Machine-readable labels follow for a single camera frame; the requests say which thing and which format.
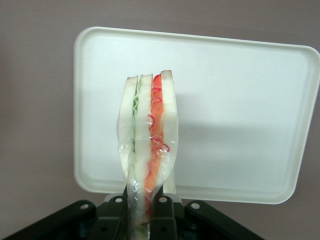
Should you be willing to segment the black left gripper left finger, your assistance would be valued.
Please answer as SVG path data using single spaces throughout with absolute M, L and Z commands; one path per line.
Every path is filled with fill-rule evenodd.
M 128 239 L 128 203 L 124 194 L 109 194 L 97 210 L 95 240 Z

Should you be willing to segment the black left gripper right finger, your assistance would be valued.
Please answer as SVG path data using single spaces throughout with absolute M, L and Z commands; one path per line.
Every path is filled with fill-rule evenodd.
M 177 240 L 175 204 L 181 199 L 175 194 L 164 194 L 154 198 L 150 221 L 150 240 Z

